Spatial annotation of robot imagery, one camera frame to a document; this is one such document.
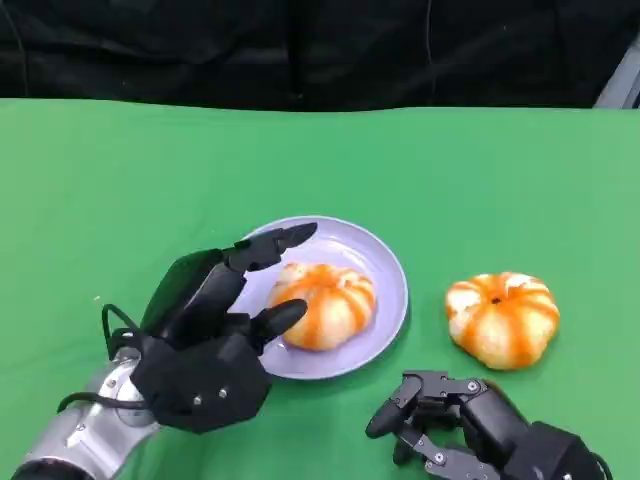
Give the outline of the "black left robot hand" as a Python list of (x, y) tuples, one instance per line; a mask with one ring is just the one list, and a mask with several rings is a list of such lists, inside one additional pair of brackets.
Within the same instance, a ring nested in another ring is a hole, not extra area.
[(286, 300), (255, 317), (229, 311), (246, 283), (246, 274), (282, 260), (286, 250), (308, 240), (315, 222), (276, 228), (224, 249), (209, 249), (177, 259), (168, 269), (143, 314), (136, 336), (143, 356), (180, 351), (209, 340), (240, 334), (258, 355), (266, 344), (302, 319), (307, 303)]

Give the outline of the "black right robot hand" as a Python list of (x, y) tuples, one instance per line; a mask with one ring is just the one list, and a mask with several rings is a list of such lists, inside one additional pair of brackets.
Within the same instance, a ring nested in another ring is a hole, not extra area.
[(408, 370), (365, 433), (396, 438), (393, 462), (424, 462), (433, 479), (505, 479), (504, 467), (529, 422), (488, 380)]

